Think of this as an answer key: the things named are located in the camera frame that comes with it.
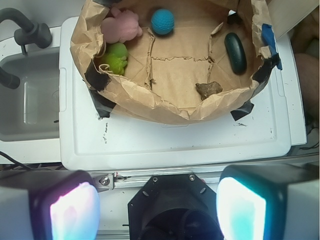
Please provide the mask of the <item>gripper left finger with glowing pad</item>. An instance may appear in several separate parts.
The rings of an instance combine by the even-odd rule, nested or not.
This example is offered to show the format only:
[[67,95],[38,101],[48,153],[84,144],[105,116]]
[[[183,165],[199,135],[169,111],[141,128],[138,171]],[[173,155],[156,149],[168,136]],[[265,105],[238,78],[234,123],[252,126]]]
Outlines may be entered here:
[[83,170],[0,173],[2,240],[94,240],[100,197]]

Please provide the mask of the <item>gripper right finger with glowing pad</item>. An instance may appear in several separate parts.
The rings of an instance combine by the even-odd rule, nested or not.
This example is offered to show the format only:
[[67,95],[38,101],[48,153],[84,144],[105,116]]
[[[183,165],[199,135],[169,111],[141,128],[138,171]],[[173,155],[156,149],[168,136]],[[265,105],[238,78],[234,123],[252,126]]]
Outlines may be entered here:
[[227,240],[318,240],[318,164],[232,164],[216,192],[220,229]]

